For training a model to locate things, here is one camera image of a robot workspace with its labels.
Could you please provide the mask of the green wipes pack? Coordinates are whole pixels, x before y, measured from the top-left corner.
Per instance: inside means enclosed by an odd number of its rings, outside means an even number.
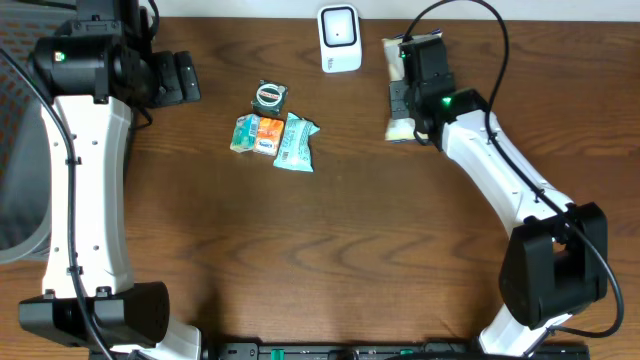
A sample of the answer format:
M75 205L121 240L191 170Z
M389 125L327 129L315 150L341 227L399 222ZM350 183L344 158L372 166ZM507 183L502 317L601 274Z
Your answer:
M285 170L312 173L314 169L309 140L319 130L314 122L289 112L273 165Z

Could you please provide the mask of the teal Kleenex tissue pack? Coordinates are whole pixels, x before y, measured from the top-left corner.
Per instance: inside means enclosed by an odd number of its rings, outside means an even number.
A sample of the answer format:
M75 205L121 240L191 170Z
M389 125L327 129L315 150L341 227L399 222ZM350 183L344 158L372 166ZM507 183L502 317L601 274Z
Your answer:
M230 144L232 151L243 153L254 149L260 120L255 114L244 115L236 120Z

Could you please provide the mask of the yellow wet wipes pack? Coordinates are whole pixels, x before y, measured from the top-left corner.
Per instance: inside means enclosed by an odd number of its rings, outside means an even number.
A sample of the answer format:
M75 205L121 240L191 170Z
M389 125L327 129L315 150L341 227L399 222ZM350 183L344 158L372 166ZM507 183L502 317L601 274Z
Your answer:
M427 35L440 35L442 37L442 33L439 31L435 31L425 35L416 35L416 36L427 36ZM386 38L383 40L383 48L384 55L388 66L388 74L390 82L393 80L399 80L400 76L403 73L402 65L400 64L400 60L398 58L398 45L404 42L401 36L389 39ZM387 129L385 132L385 140L388 142L409 142L415 141L421 145L428 145L430 143L429 135L418 133L415 130L415 121L411 118L401 118L401 119L393 119L391 112L391 101L390 101L390 82L389 82L389 108L391 117L388 121Z

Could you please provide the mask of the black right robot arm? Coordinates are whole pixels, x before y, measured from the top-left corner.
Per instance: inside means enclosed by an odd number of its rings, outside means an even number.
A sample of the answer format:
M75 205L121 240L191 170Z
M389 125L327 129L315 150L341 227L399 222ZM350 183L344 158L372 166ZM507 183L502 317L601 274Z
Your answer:
M575 204L509 140L475 89L459 89L439 34L383 42L392 118L422 145L464 170L509 238L499 274L503 305L482 330L484 356L516 359L540 347L565 322L619 289L607 262L608 229L594 203Z

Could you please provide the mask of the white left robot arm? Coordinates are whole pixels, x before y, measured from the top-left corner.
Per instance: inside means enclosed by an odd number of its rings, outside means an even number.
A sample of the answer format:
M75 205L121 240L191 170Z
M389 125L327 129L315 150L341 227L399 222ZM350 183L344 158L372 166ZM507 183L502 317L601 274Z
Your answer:
M191 55L153 51L154 2L75 10L21 71L48 139L51 233L42 292L20 303L20 326L93 359L205 359L202 332L172 316L167 286L135 281L124 228L134 118L200 99Z

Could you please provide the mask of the orange snack pack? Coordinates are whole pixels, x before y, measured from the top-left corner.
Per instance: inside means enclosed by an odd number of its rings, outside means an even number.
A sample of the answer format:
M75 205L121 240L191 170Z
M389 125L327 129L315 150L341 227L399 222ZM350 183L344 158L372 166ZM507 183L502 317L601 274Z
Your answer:
M285 123L279 119L261 117L254 144L254 152L276 156Z

